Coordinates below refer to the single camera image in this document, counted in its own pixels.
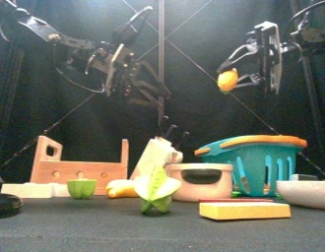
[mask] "toy fruit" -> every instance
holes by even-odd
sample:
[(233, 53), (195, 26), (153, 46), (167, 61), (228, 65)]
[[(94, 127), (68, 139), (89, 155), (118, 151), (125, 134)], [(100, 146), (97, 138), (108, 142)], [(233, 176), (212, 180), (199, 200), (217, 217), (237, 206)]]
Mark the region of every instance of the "toy fruit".
[(233, 90), (237, 84), (237, 78), (237, 71), (235, 68), (219, 74), (216, 83), (224, 94)]
[(154, 167), (150, 175), (134, 177), (133, 182), (134, 191), (141, 198), (141, 212), (146, 214), (154, 208), (161, 213), (167, 213), (171, 195), (180, 188), (181, 182), (167, 176), (161, 166)]
[(110, 198), (134, 198), (137, 194), (133, 188), (133, 180), (116, 179), (109, 182), (106, 188), (106, 194)]
[(96, 179), (69, 179), (66, 181), (68, 192), (73, 199), (86, 200), (93, 196)]

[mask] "white container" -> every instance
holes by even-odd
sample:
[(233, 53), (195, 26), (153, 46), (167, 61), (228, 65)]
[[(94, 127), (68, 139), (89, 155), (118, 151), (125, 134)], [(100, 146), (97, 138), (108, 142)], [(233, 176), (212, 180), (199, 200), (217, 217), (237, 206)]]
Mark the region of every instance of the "white container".
[(172, 195), (179, 201), (227, 199), (232, 194), (232, 165), (224, 163), (176, 163), (167, 166), (168, 176), (181, 181)]
[(292, 205), (325, 209), (325, 181), (276, 181), (276, 188)]

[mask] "wooden crate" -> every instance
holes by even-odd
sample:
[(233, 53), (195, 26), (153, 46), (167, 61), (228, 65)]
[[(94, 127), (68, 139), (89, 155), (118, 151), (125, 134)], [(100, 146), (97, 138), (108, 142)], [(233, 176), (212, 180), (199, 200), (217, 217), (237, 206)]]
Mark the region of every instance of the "wooden crate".
[(121, 162), (68, 161), (61, 159), (62, 146), (49, 137), (38, 137), (30, 182), (66, 184), (68, 179), (97, 179), (94, 195), (106, 195), (114, 179), (126, 179), (128, 141), (121, 140)]

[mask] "plastic basket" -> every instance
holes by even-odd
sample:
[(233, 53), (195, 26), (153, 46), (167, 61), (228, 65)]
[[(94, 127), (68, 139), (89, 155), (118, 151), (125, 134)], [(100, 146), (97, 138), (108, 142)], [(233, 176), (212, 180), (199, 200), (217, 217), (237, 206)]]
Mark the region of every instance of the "plastic basket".
[(241, 194), (275, 196), (276, 181), (290, 180), (295, 171), (295, 154), (303, 147), (306, 141), (290, 136), (243, 136), (200, 147), (196, 155), (203, 162), (232, 164), (233, 189)]

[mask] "green vegetable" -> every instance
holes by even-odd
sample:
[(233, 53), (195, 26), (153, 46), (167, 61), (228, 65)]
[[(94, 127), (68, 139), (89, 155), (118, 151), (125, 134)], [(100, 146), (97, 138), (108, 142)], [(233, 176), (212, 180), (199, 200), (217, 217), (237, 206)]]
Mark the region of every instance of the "green vegetable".
[(141, 212), (146, 214), (154, 208), (161, 213), (167, 213), (169, 211), (171, 195), (180, 186), (181, 182), (167, 176), (161, 166), (154, 167), (149, 176), (137, 176), (133, 188), (141, 198)]

